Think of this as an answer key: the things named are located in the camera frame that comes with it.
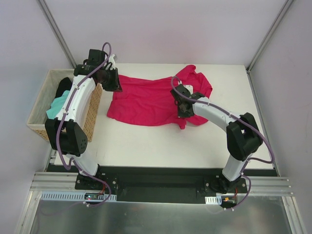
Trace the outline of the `pink t shirt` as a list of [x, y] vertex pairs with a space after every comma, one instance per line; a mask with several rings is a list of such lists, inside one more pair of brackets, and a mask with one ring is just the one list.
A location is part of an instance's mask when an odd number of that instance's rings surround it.
[[187, 123], [195, 126], [208, 122], [199, 116], [180, 118], [171, 95], [171, 77], [156, 80], [120, 75], [122, 92], [114, 92], [107, 117], [132, 125], [162, 126], [176, 124], [181, 130]]

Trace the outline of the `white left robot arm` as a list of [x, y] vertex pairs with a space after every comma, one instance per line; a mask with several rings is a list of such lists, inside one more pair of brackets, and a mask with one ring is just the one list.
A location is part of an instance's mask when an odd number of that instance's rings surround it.
[[45, 129], [49, 142], [58, 152], [66, 170], [75, 165], [87, 176], [86, 184], [93, 190], [103, 184], [98, 164], [87, 151], [88, 137], [83, 131], [85, 109], [92, 92], [100, 85], [108, 92], [121, 92], [115, 55], [104, 49], [90, 49], [88, 58], [74, 69], [72, 87], [61, 110], [54, 119], [47, 119]]

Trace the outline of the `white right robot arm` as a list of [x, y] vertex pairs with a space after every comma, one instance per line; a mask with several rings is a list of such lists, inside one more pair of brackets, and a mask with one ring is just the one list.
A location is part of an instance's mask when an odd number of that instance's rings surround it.
[[199, 116], [221, 128], [226, 133], [227, 149], [230, 153], [222, 170], [219, 186], [224, 192], [231, 192], [237, 186], [244, 164], [250, 155], [263, 143], [258, 135], [258, 126], [252, 114], [233, 115], [222, 109], [203, 94], [191, 94], [182, 84], [173, 87], [171, 94], [177, 106], [178, 117]]

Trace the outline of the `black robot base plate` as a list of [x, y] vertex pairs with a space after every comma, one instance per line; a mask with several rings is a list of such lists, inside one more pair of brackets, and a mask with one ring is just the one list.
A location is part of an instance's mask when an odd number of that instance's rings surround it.
[[239, 177], [226, 182], [221, 169], [100, 166], [91, 179], [78, 175], [76, 190], [112, 193], [118, 201], [203, 204], [216, 195], [244, 196], [250, 183]]

